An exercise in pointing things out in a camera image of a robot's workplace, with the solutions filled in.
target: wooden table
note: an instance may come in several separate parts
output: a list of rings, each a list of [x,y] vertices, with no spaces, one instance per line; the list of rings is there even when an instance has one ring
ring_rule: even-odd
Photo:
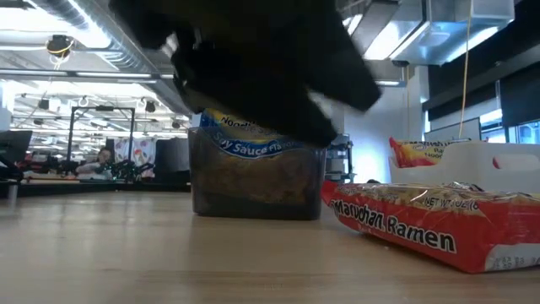
[[[540,269],[467,275],[321,221],[196,217],[189,194],[22,198],[1,303],[540,303]]]

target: maruchan ramen package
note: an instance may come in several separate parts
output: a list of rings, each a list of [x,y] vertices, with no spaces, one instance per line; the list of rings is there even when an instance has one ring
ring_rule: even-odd
[[[313,220],[324,149],[207,109],[189,132],[193,206],[209,216]]]
[[[390,147],[394,150],[397,165],[400,168],[432,166],[439,163],[445,148],[460,141],[397,141],[390,138]]]
[[[325,182],[322,198],[347,227],[467,273],[540,265],[540,199],[526,194]]]

